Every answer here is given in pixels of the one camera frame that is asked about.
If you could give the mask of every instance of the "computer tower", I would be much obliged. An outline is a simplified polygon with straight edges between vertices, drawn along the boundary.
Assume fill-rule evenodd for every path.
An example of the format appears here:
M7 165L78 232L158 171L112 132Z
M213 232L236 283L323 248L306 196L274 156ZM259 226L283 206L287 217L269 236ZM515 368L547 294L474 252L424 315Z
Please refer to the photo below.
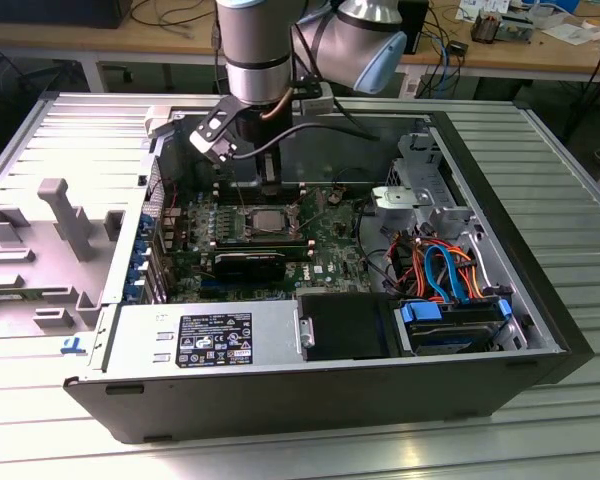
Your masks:
M407 35L406 55L413 55L418 49L422 27L429 9L429 0L400 0L398 11L402 16L401 30Z
M0 23L118 28L133 0L0 0Z

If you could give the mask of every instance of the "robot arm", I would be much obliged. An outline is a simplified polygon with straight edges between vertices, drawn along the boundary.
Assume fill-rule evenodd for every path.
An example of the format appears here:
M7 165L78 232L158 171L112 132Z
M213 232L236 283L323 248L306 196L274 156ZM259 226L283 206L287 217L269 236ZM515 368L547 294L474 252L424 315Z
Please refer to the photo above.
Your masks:
M231 94L250 105L282 98L291 82L292 26L324 78L365 93L382 90L400 61L406 36L397 0L217 0ZM308 53L298 34L294 50Z
M237 148L226 132L233 121L257 150L288 131L290 100L297 98L289 93L294 51L312 67L310 73L365 93L382 90L406 44L397 3L217 0L231 95L201 122L191 142L212 161L224 162ZM280 150L277 145L265 150L254 155L256 169L263 192L275 195Z

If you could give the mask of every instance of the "wire bundle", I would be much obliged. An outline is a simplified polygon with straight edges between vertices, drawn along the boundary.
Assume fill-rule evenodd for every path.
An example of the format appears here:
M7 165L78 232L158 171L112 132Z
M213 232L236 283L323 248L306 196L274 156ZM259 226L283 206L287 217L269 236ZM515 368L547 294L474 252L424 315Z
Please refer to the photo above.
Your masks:
M445 45L449 44L450 35L444 28L440 26L440 21L438 20L438 16L433 10L433 8L429 7L429 12L433 16L433 20L435 23L425 21L425 28L422 30L423 35L429 37L434 43L434 50L436 53L440 55L440 60L436 65L433 73L429 77L429 80L425 82L422 90L416 96L416 98L422 98L424 95L428 95L431 98L431 95L435 92L435 97L438 98L442 92L448 91L449 89L453 89L452 95L455 95L456 88L458 87L458 83L460 81L461 69L464 66L464 56L458 56L458 67L451 73L451 75L447 75L447 70L451 64L451 57L449 52L447 51ZM428 27L435 28L434 31L431 31ZM432 85L433 79L438 73L438 69L443 66L442 77L435 84ZM450 82L451 78L456 77L453 82Z
M386 251L385 257L392 261L398 249L409 252L412 265L402 273L397 281L393 281L388 272L382 272L382 274L383 277L385 275L388 277L388 280L385 278L385 283L390 284L391 288L399 293L402 292L406 296L428 299L437 303L451 303L451 297L441 286L443 280L448 277L453 296L461 303L485 298L478 285L475 261L460 247L451 245L436 237L405 239L400 235L396 235L393 243ZM437 280L433 274L432 261L434 256L445 259L445 266ZM426 294L430 291L433 291L434 294L427 296Z

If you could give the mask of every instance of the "side panel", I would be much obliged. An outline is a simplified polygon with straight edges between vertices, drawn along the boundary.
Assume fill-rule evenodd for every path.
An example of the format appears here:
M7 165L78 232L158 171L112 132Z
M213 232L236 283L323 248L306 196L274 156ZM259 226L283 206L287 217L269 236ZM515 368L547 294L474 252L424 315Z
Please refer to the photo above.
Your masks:
M77 383L65 390L124 443L487 416L562 359Z
M444 113L434 113L432 119L444 145L455 160L455 165L469 185L471 195L487 218L489 226L495 232L500 245L556 343L570 354L568 360L559 369L551 372L542 381L542 383L557 383L591 360L594 356L593 350L449 117Z

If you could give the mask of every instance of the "papers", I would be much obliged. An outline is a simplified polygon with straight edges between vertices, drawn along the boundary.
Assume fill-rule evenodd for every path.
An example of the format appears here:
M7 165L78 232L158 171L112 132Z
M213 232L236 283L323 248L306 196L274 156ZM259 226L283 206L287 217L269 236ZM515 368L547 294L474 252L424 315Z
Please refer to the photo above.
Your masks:
M547 30L542 30L547 35L551 35L558 40L570 43L571 45L582 45L591 40L592 34L588 30L575 25L563 23Z
M510 0L461 0L456 20L475 22L480 9L487 12L507 13Z

